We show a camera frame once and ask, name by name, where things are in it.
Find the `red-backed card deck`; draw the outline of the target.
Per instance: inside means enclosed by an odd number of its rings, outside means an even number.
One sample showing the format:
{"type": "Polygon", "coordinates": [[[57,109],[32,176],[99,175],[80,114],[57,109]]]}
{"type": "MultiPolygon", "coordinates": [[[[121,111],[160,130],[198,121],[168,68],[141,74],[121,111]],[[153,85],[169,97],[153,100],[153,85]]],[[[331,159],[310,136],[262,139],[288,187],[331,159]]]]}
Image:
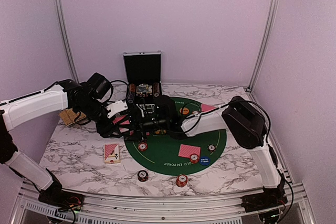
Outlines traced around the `red-backed card deck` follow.
{"type": "Polygon", "coordinates": [[[125,125],[129,125],[130,124],[130,121],[129,121],[129,119],[128,119],[128,117],[126,115],[122,115],[122,116],[116,117],[113,120],[113,123],[118,126],[118,129],[120,130],[121,133],[129,131],[128,128],[124,127],[125,125]]]}

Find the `red 5 chips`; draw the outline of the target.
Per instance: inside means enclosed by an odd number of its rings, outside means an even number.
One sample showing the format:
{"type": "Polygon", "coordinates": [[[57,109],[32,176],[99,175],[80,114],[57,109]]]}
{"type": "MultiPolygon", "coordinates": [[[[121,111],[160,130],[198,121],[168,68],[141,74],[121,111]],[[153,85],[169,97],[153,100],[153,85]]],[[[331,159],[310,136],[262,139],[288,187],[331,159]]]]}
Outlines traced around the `red 5 chips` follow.
{"type": "Polygon", "coordinates": [[[197,164],[199,162],[199,160],[200,160],[199,158],[200,158],[199,155],[197,155],[197,154],[191,154],[190,155],[190,162],[192,164],[197,164]]]}
{"type": "Polygon", "coordinates": [[[139,144],[138,144],[138,150],[139,150],[139,151],[142,151],[142,152],[143,152],[143,151],[146,151],[147,148],[148,148],[147,143],[142,142],[142,143],[139,143],[139,144]]]}

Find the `dark 100 chip stack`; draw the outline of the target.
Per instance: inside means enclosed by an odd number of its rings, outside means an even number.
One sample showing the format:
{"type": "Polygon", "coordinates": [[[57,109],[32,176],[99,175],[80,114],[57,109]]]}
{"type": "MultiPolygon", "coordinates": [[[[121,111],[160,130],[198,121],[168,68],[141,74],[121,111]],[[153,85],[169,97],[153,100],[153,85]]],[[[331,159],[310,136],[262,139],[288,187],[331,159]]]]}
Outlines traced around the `dark 100 chip stack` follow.
{"type": "Polygon", "coordinates": [[[148,180],[149,175],[148,175],[147,171],[145,171],[145,170],[140,170],[140,171],[138,171],[137,177],[138,177],[138,180],[139,180],[140,182],[145,182],[145,181],[148,180]]]}

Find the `red-backed card seat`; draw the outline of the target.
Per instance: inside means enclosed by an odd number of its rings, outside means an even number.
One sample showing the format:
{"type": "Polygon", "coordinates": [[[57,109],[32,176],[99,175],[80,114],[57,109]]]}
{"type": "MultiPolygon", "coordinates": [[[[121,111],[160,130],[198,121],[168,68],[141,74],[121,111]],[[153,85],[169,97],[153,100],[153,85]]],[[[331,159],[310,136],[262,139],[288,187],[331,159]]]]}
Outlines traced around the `red-backed card seat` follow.
{"type": "Polygon", "coordinates": [[[181,144],[178,156],[189,158],[192,154],[200,155],[201,147],[181,144]]]}
{"type": "Polygon", "coordinates": [[[207,104],[201,104],[202,113],[212,111],[214,109],[218,109],[218,106],[212,106],[207,104]]]}

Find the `orange round dealer button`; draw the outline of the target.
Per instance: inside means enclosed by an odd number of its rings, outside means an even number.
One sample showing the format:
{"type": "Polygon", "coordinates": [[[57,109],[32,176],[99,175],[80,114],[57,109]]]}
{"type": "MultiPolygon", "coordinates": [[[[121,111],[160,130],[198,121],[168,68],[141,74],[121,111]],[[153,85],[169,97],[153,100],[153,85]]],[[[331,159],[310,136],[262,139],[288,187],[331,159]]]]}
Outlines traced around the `orange round dealer button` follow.
{"type": "Polygon", "coordinates": [[[180,113],[182,115],[188,115],[190,113],[190,110],[187,107],[183,107],[183,108],[180,108],[180,113]]]}

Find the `red 5 chip stack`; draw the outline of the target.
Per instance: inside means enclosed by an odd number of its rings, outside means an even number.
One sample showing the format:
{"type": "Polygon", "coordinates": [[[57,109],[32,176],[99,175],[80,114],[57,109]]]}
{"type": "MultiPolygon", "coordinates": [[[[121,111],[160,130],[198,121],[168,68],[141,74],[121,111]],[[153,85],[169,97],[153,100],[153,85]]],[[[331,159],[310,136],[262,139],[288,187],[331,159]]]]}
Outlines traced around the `red 5 chip stack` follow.
{"type": "Polygon", "coordinates": [[[178,175],[175,183],[178,187],[184,187],[186,186],[187,182],[188,182],[188,177],[185,174],[180,174],[178,175]]]}

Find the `red-backed card top seat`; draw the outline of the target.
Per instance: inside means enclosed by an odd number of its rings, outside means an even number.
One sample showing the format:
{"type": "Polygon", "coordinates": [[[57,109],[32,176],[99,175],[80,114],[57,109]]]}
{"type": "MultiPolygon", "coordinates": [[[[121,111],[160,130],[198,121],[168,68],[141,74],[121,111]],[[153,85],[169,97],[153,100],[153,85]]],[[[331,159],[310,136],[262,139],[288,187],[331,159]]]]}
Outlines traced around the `red-backed card top seat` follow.
{"type": "Polygon", "coordinates": [[[214,109],[218,109],[218,106],[212,106],[207,104],[201,104],[202,113],[212,111],[214,109]]]}

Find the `blue small blind button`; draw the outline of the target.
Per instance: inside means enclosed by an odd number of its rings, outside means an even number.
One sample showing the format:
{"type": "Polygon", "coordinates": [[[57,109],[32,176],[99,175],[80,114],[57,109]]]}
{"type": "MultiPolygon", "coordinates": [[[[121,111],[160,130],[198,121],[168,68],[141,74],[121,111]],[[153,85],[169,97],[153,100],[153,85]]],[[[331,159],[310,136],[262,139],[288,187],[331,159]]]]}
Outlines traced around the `blue small blind button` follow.
{"type": "Polygon", "coordinates": [[[201,156],[199,158],[199,164],[202,166],[208,166],[211,163],[211,159],[208,156],[201,156]]]}

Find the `dark 100 chips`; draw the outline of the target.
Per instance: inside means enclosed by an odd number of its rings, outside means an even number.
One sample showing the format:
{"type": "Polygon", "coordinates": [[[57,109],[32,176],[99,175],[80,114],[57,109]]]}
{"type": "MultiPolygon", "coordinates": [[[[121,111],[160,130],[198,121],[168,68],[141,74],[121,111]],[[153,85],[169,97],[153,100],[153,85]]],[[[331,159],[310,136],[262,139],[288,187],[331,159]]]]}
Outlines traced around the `dark 100 chips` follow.
{"type": "Polygon", "coordinates": [[[214,152],[214,151],[216,151],[216,146],[213,145],[213,144],[210,144],[210,145],[208,145],[207,149],[208,149],[210,152],[214,152]]]}

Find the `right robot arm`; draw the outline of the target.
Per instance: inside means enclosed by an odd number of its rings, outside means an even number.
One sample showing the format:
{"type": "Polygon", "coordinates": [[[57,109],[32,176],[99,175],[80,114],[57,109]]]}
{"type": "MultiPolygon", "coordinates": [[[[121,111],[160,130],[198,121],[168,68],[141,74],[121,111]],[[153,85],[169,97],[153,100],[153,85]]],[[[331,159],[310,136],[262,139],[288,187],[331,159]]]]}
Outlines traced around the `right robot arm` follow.
{"type": "Polygon", "coordinates": [[[265,190],[260,203],[271,207],[280,199],[284,181],[268,143],[270,120],[256,103],[235,96],[228,104],[206,109],[161,95],[153,106],[140,103],[127,119],[124,140],[132,157],[151,171],[177,176],[179,186],[186,184],[188,174],[205,169],[221,156],[230,133],[260,172],[265,190]]]}

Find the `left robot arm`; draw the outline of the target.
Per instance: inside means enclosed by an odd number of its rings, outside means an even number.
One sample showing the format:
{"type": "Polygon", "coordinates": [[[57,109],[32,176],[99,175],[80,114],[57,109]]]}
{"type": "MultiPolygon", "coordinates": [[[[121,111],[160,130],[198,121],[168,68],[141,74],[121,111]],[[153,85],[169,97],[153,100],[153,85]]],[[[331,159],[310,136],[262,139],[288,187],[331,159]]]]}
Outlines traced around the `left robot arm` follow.
{"type": "Polygon", "coordinates": [[[7,165],[20,176],[30,180],[54,205],[61,206],[67,195],[60,181],[47,169],[41,167],[14,144],[10,131],[15,127],[42,115],[74,109],[96,124],[102,137],[109,137],[117,129],[113,117],[127,110],[127,103],[117,101],[112,104],[101,102],[105,94],[112,90],[111,83],[101,74],[95,73],[88,81],[57,81],[51,86],[1,103],[1,164],[7,165]]]}

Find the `dark brown chip row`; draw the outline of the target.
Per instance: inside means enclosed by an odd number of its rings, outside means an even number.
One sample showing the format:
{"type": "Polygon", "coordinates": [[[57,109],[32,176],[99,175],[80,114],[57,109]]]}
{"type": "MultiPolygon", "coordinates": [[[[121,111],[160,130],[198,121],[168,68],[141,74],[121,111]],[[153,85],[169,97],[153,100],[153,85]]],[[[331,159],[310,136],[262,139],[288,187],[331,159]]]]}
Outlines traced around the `dark brown chip row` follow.
{"type": "Polygon", "coordinates": [[[159,82],[153,83],[153,96],[156,98],[161,95],[161,85],[159,82]]]}

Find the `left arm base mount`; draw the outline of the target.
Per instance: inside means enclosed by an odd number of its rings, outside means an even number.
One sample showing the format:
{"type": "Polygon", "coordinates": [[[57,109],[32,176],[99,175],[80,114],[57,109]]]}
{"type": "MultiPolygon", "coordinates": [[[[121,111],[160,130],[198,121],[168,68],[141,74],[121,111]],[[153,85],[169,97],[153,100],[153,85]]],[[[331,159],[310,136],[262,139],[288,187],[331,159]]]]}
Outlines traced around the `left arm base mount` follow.
{"type": "Polygon", "coordinates": [[[84,200],[84,195],[63,190],[56,194],[47,194],[46,192],[42,192],[39,194],[38,200],[40,202],[59,207],[60,211],[80,210],[84,200]]]}

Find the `left aluminium frame post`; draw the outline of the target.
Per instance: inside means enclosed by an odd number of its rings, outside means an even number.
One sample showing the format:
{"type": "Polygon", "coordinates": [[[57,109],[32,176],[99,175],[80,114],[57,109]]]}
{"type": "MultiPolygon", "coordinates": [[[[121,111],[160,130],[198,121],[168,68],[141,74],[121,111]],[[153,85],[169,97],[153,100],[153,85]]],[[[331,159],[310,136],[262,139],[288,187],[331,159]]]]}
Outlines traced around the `left aluminium frame post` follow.
{"type": "Polygon", "coordinates": [[[69,71],[70,71],[72,79],[78,82],[79,77],[78,77],[78,74],[77,74],[77,69],[76,69],[76,66],[75,66],[75,61],[74,61],[74,57],[72,55],[72,50],[71,50],[71,46],[70,46],[69,36],[68,36],[68,33],[67,33],[66,21],[65,21],[62,1],[61,0],[54,0],[54,2],[55,2],[55,8],[56,8],[56,15],[57,15],[57,19],[58,19],[58,25],[59,25],[60,34],[61,34],[61,40],[62,40],[62,43],[63,43],[63,46],[64,46],[69,71]]]}

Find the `right aluminium frame post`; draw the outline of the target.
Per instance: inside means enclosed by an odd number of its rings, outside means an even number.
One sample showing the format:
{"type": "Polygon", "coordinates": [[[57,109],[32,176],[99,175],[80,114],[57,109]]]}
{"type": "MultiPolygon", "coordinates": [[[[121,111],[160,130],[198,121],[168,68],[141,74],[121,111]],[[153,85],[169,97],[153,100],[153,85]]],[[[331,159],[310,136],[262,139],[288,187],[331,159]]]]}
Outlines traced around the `right aluminium frame post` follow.
{"type": "Polygon", "coordinates": [[[277,9],[278,9],[279,0],[270,0],[268,15],[266,19],[265,29],[262,36],[261,44],[259,47],[256,63],[249,81],[249,85],[246,88],[247,92],[252,93],[254,87],[256,86],[258,76],[260,74],[264,58],[266,56],[266,51],[268,47],[268,42],[272,32],[272,28],[275,23],[277,9]]]}

